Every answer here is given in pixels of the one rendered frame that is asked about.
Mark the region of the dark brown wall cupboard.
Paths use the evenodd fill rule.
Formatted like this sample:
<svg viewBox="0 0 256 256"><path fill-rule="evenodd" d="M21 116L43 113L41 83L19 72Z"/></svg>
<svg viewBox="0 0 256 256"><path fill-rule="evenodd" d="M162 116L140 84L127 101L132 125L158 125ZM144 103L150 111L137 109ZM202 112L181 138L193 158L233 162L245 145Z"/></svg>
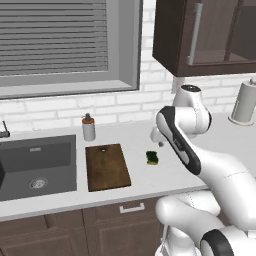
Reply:
<svg viewBox="0 0 256 256"><path fill-rule="evenodd" d="M156 0L153 57L176 77L185 73L184 20L187 0Z"/></svg>

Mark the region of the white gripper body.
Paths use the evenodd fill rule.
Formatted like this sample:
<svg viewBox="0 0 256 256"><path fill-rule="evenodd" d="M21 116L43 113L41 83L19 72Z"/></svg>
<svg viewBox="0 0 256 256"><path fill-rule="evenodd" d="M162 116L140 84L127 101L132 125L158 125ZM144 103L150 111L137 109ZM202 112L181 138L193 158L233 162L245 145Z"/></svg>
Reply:
<svg viewBox="0 0 256 256"><path fill-rule="evenodd" d="M162 147L166 141L166 138L162 135L157 127L152 128L150 138L154 143L157 143L159 147Z"/></svg>

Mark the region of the glass cupboard door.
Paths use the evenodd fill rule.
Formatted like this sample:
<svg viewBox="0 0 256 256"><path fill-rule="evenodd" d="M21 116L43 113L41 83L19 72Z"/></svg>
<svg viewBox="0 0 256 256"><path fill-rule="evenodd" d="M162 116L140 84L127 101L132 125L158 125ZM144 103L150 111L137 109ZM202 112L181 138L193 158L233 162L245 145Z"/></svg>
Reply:
<svg viewBox="0 0 256 256"><path fill-rule="evenodd" d="M203 9L193 65L187 64L195 3ZM183 47L187 76L256 73L256 0L187 0Z"/></svg>

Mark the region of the brown wooden cutting board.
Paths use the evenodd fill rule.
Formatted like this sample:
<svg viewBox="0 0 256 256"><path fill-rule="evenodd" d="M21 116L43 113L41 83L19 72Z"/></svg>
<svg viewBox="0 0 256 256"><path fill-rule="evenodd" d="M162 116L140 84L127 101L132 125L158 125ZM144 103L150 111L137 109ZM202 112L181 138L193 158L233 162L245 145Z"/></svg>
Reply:
<svg viewBox="0 0 256 256"><path fill-rule="evenodd" d="M131 185L120 144L85 148L88 190L90 192L123 188Z"/></svg>

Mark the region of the dark grey sink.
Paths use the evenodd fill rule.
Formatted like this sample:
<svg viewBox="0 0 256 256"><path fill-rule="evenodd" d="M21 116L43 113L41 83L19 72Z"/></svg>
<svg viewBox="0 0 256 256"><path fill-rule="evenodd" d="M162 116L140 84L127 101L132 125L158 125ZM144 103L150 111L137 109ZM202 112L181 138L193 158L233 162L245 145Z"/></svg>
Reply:
<svg viewBox="0 0 256 256"><path fill-rule="evenodd" d="M75 135L0 142L0 201L76 190Z"/></svg>

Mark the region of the brown drawer front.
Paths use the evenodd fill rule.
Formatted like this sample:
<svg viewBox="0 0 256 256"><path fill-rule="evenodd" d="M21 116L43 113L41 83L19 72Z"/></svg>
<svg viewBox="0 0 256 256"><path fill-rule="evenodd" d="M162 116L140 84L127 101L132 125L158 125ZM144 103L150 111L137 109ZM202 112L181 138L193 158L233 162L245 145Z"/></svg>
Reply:
<svg viewBox="0 0 256 256"><path fill-rule="evenodd" d="M158 197L154 197L86 208L82 210L84 222L86 225L89 225L106 221L116 221L120 219L131 218L134 216L142 216L145 214L155 215L155 205L157 200ZM136 207L141 202L145 205L144 211L120 214L119 206L124 206L125 208Z"/></svg>

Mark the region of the brown base cupboard door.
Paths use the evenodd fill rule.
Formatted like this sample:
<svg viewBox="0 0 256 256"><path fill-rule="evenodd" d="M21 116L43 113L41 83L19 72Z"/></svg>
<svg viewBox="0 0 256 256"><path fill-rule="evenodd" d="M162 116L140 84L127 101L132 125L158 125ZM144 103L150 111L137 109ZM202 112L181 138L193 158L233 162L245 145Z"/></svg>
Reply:
<svg viewBox="0 0 256 256"><path fill-rule="evenodd" d="M130 219L86 228L90 256L155 256L160 245L160 223Z"/></svg>

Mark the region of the grey window blinds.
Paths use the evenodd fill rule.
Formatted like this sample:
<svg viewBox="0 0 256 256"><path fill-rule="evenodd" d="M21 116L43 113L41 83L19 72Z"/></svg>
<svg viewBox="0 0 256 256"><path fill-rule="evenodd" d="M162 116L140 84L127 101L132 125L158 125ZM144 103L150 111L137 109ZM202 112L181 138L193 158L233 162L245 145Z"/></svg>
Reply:
<svg viewBox="0 0 256 256"><path fill-rule="evenodd" d="M106 0L0 0L0 76L107 69Z"/></svg>

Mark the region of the brown base cupboard panel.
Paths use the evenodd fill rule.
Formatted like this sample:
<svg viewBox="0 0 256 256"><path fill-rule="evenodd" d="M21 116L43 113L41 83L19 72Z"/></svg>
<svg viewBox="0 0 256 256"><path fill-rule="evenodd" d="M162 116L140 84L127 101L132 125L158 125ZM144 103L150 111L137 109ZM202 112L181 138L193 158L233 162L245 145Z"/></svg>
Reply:
<svg viewBox="0 0 256 256"><path fill-rule="evenodd" d="M82 212L0 222L0 256L88 256Z"/></svg>

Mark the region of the white paper towel roll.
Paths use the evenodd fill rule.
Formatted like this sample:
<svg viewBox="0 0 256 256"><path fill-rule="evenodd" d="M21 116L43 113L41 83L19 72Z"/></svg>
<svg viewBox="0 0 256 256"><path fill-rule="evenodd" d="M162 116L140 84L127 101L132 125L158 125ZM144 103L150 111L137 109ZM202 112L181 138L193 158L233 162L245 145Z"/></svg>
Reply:
<svg viewBox="0 0 256 256"><path fill-rule="evenodd" d="M256 77L241 84L237 99L228 119L236 125L251 126L252 115L256 107Z"/></svg>

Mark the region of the green sponge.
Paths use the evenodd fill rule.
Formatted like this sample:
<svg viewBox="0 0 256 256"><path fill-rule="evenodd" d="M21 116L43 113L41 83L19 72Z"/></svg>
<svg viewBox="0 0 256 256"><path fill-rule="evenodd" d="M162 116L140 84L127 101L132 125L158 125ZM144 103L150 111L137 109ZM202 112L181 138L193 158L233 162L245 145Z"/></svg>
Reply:
<svg viewBox="0 0 256 256"><path fill-rule="evenodd" d="M148 165L157 165L158 164L158 156L156 151L147 151L146 152L147 164Z"/></svg>

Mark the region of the grey window frame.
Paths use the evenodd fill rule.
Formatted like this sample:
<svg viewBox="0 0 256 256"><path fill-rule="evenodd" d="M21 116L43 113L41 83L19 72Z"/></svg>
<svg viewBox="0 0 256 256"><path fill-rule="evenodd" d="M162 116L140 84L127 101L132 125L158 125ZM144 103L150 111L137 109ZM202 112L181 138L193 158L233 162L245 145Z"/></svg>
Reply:
<svg viewBox="0 0 256 256"><path fill-rule="evenodd" d="M143 0L106 0L106 4L106 71L0 76L0 99L136 90Z"/></svg>

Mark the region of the white wall socket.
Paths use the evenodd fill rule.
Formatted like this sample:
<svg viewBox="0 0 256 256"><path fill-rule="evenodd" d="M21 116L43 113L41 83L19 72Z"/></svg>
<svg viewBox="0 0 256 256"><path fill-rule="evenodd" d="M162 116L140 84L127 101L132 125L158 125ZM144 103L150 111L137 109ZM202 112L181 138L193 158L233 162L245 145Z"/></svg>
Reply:
<svg viewBox="0 0 256 256"><path fill-rule="evenodd" d="M173 77L171 92L175 94L178 88L181 87L184 84L184 82L185 82L184 77Z"/></svg>

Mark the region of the white soap dispenser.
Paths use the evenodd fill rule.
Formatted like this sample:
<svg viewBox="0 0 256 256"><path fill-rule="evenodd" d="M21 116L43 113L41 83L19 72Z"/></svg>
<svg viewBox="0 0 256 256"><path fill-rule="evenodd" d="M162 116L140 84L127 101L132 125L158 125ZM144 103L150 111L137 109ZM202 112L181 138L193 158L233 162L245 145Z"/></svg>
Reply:
<svg viewBox="0 0 256 256"><path fill-rule="evenodd" d="M89 113L82 118L82 128L85 141L93 141L96 138L95 121Z"/></svg>

